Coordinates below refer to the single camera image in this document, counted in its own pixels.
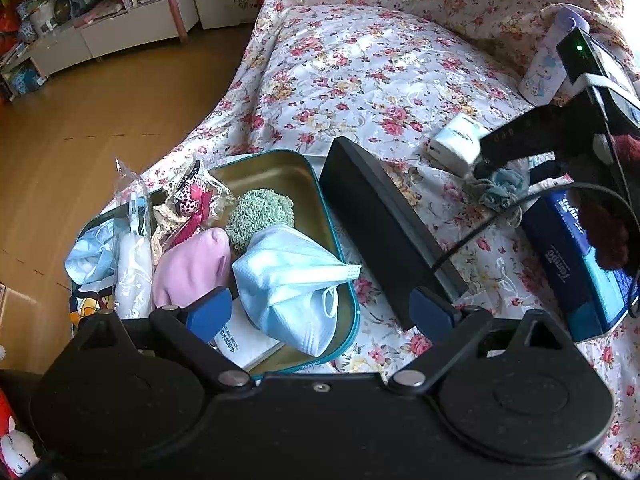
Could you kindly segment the dark blue tissue box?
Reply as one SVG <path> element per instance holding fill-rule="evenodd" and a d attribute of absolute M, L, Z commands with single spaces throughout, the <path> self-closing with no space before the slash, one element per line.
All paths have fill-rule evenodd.
<path fill-rule="evenodd" d="M 624 271 L 600 268 L 567 194 L 550 192 L 537 198 L 522 217 L 522 228 L 573 340 L 583 342 L 615 330 L 627 316 L 628 294 L 639 297 L 638 287 Z"/>

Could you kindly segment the light blue face mask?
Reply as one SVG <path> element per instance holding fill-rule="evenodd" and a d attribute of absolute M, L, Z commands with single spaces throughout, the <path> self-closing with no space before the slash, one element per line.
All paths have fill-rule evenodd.
<path fill-rule="evenodd" d="M 314 358 L 326 351 L 337 328 L 337 287 L 356 280 L 360 270 L 289 226 L 258 231 L 232 264 L 250 322 Z"/>
<path fill-rule="evenodd" d="M 64 262 L 73 283 L 90 284 L 114 273 L 115 244 L 121 227 L 118 221 L 108 219 L 81 234 Z"/>

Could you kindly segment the floral sofa cover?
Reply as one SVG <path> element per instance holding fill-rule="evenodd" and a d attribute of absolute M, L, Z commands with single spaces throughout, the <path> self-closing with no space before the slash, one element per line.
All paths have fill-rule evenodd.
<path fill-rule="evenodd" d="M 213 111 L 142 174 L 162 188 L 193 157 L 207 168 L 233 155 L 291 150 L 325 158 L 347 136 L 377 158 L 448 248 L 490 212 L 463 181 L 427 159 L 431 137 L 459 113 L 486 128 L 530 105 L 518 93 L 560 4 L 586 11 L 594 36 L 639 77 L 620 21 L 623 0 L 266 0 L 238 71 Z M 556 317 L 553 292 L 524 233 L 498 224 L 453 258 L 463 300 L 497 318 L 531 308 Z M 371 272 L 354 289 L 355 342 L 307 373 L 381 373 L 385 379 L 431 344 L 403 330 Z M 639 319 L 578 344 L 615 398 L 599 455 L 627 478 L 639 475 Z"/>

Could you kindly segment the white paper booklet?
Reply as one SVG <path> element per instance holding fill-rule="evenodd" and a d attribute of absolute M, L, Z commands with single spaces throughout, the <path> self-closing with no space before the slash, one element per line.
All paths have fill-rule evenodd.
<path fill-rule="evenodd" d="M 232 301 L 231 318 L 209 344 L 243 370 L 252 370 L 284 347 L 250 322 L 239 298 Z"/>

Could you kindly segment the white small box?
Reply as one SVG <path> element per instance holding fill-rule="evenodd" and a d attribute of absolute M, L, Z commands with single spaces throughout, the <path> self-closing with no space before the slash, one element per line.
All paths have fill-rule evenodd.
<path fill-rule="evenodd" d="M 427 153 L 457 177 L 465 177 L 480 157 L 480 140 L 489 130 L 472 117 L 459 113 L 436 133 Z"/>

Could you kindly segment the white low TV cabinet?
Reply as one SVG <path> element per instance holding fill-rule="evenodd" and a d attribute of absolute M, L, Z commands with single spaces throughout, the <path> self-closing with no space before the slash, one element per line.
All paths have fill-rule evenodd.
<path fill-rule="evenodd" d="M 178 38 L 198 22 L 194 0 L 154 0 L 76 27 L 60 26 L 28 49 L 43 77 L 121 50 Z"/>

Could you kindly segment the grey-blue drawstring pouch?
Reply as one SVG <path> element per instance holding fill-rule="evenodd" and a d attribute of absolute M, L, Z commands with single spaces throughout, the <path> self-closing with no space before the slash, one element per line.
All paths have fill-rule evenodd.
<path fill-rule="evenodd" d="M 486 178 L 471 178 L 468 185 L 480 206 L 503 211 L 524 197 L 529 188 L 526 168 L 503 167 Z"/>

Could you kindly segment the leopard bow hair accessory bag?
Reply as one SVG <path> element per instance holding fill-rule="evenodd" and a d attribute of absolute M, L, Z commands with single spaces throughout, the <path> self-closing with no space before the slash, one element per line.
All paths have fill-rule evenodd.
<path fill-rule="evenodd" d="M 186 162 L 163 186 L 166 197 L 153 207 L 153 266 L 169 249 L 209 229 L 235 204 L 232 192 L 205 168 L 199 158 Z"/>

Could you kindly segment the white purple water bottle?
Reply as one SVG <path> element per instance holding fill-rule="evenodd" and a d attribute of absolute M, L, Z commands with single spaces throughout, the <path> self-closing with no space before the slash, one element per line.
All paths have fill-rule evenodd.
<path fill-rule="evenodd" d="M 566 70 L 556 47 L 574 29 L 589 32 L 588 22 L 570 6 L 562 6 L 518 85 L 518 91 L 533 106 L 549 104 L 562 87 Z"/>

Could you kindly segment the green knitted scrubber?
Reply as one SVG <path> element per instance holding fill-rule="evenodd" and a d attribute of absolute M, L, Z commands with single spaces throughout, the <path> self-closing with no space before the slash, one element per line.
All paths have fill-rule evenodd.
<path fill-rule="evenodd" d="M 294 202 L 272 188 L 258 188 L 244 193 L 229 214 L 224 228 L 236 254 L 247 250 L 250 240 L 270 226 L 294 228 Z"/>

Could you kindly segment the red white plush toy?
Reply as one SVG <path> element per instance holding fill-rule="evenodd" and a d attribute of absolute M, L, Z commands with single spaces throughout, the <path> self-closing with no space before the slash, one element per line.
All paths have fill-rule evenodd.
<path fill-rule="evenodd" d="M 1 393 L 1 463 L 9 479 L 21 479 L 39 462 L 34 440 L 17 428 L 9 399 Z"/>

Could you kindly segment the black tin lid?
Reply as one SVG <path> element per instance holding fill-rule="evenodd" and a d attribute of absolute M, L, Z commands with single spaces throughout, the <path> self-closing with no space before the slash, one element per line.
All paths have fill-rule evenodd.
<path fill-rule="evenodd" d="M 344 136 L 334 139 L 320 188 L 402 328 L 416 327 L 409 315 L 409 295 L 416 287 L 427 287 L 452 305 L 468 291 L 451 262 L 433 268 L 442 248 L 364 148 Z"/>

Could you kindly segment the gold metal tin tray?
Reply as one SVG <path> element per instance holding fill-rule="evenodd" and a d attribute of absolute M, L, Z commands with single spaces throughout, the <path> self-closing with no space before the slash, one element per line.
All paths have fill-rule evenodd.
<path fill-rule="evenodd" d="M 335 258 L 344 263 L 341 244 L 334 231 L 318 178 L 314 168 L 302 154 L 288 150 L 273 150 L 248 155 L 214 168 L 212 175 L 227 185 L 235 196 L 253 188 L 272 188 L 274 192 L 290 196 L 294 202 L 296 229 L 326 248 L 328 252 L 332 252 Z M 131 194 L 128 188 L 131 188 L 131 185 L 127 188 L 122 182 L 116 182 L 116 192 L 121 192 L 124 196 L 122 199 L 115 198 L 117 207 L 107 209 L 103 214 L 94 217 L 85 225 L 80 235 L 84 235 L 88 229 L 107 219 L 126 216 Z M 146 188 L 141 190 L 140 194 L 142 194 L 142 205 L 149 206 L 163 203 L 166 197 L 166 193 L 162 190 L 149 193 Z M 264 362 L 251 367 L 247 373 L 254 379 L 263 378 L 265 374 L 297 373 L 329 363 L 348 350 L 356 338 L 360 324 L 360 307 L 352 286 L 355 280 L 356 278 L 349 278 L 346 283 L 337 286 L 336 331 L 328 348 L 321 356 L 313 358 L 289 346 L 284 346 L 273 352 Z M 151 337 L 149 320 L 145 318 L 122 323 L 124 323 L 124 329 L 129 330 L 131 340 L 138 345 L 139 349 L 142 349 L 145 344 L 152 344 L 149 339 Z"/>

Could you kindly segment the pink soft cloth pouch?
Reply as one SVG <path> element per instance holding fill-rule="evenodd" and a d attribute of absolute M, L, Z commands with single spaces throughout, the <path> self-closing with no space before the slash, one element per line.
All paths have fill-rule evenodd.
<path fill-rule="evenodd" d="M 154 275 L 154 306 L 189 307 L 217 287 L 227 287 L 231 249 L 224 229 L 211 228 L 168 250 Z"/>

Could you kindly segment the white brush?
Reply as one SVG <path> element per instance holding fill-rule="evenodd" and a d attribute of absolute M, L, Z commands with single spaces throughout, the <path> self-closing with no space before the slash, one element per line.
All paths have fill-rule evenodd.
<path fill-rule="evenodd" d="M 122 320 L 147 318 L 152 310 L 151 202 L 142 177 L 115 159 L 114 308 Z"/>

